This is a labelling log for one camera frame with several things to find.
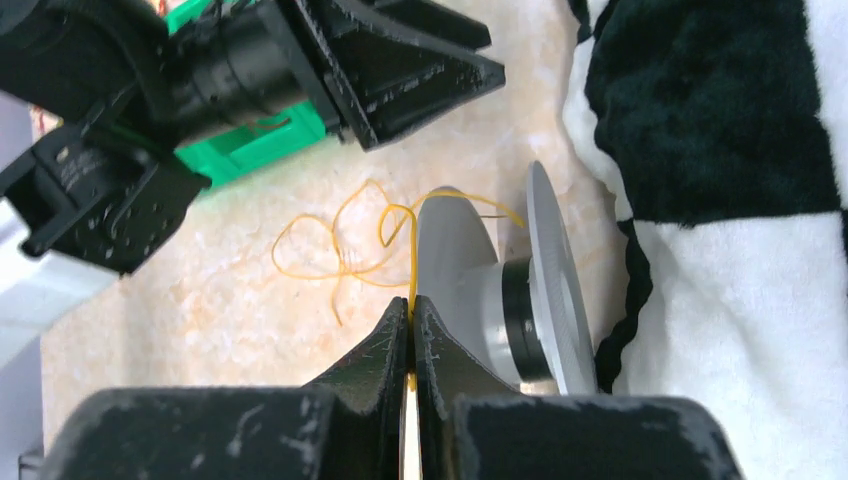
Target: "white fabric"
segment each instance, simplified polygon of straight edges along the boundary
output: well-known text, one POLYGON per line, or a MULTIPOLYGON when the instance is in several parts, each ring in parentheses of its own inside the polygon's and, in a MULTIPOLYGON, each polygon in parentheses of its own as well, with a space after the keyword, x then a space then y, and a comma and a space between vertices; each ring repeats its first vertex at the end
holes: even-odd
POLYGON ((819 119, 830 137, 842 208, 848 208, 848 7, 844 0, 808 0, 806 7, 822 99, 819 119))
POLYGON ((701 403, 747 478, 848 478, 841 216, 635 227, 654 289, 613 392, 701 403))
POLYGON ((563 108, 562 118, 568 135, 574 144, 574 151, 598 180, 615 195, 615 218, 618 221, 633 217, 633 210, 624 191, 624 180, 618 165, 595 144, 595 128, 598 116, 589 108, 589 100, 583 93, 586 90, 586 77, 589 74, 589 61, 595 39, 577 45, 574 50, 574 63, 568 79, 568 97, 563 108))

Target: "black fabric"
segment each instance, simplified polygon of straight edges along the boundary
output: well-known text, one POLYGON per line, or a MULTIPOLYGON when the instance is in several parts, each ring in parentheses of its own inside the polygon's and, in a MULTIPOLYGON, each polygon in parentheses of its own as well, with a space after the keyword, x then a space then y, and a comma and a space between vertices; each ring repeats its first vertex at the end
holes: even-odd
POLYGON ((604 11, 598 16, 598 24, 595 25, 595 31, 592 32, 592 35, 594 35, 596 39, 601 38, 601 35, 603 35, 604 29, 606 28, 607 23, 609 23, 609 19, 612 17, 613 12, 615 12, 615 7, 618 6, 618 2, 619 0, 609 0, 604 11))
POLYGON ((621 351, 636 337, 639 310, 648 301, 648 296, 654 288, 650 265, 639 247, 633 220, 619 222, 618 228, 627 237, 624 261, 630 273, 630 283, 627 284, 624 303, 625 317, 615 325, 609 336, 601 341, 595 355, 598 386, 607 393, 612 393, 612 383, 621 373, 621 351))
POLYGON ((585 93, 637 220, 839 208, 801 0, 613 3, 585 93))
POLYGON ((571 7, 571 12, 580 23, 580 28, 577 30, 577 43, 583 43, 592 36, 592 27, 589 25, 589 6, 586 0, 568 0, 568 6, 571 7))

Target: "black cylinder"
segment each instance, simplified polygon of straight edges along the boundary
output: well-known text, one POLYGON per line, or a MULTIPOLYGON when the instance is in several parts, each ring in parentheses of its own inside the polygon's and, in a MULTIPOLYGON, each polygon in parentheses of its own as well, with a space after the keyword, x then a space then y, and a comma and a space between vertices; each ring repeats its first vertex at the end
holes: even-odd
POLYGON ((177 104, 167 123, 190 144, 307 100, 285 52, 261 18, 261 2, 207 12, 176 34, 166 76, 177 104))
POLYGON ((538 382, 551 379, 551 370, 536 334, 536 321, 533 318, 529 258, 504 264, 501 296, 509 349, 521 380, 538 382))

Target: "green plastic part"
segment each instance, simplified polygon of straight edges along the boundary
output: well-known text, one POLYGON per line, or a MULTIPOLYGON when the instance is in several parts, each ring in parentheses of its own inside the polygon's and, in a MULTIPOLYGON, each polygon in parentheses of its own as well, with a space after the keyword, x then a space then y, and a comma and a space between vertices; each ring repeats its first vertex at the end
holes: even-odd
MULTIPOLYGON (((173 33, 198 17, 210 0, 189 0, 165 17, 173 33)), ((306 148, 327 136, 324 121, 309 102, 278 115, 181 148, 177 157, 190 169, 212 179, 216 188, 306 148)))

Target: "black ring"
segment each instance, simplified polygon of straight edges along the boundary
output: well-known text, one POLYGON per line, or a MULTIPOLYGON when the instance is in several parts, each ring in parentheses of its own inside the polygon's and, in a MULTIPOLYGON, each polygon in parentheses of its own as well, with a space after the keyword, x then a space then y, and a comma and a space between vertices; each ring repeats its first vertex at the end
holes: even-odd
POLYGON ((501 276, 504 322, 509 348, 518 375, 524 382, 553 378, 536 335, 536 321, 530 301, 530 259, 504 264, 501 276))

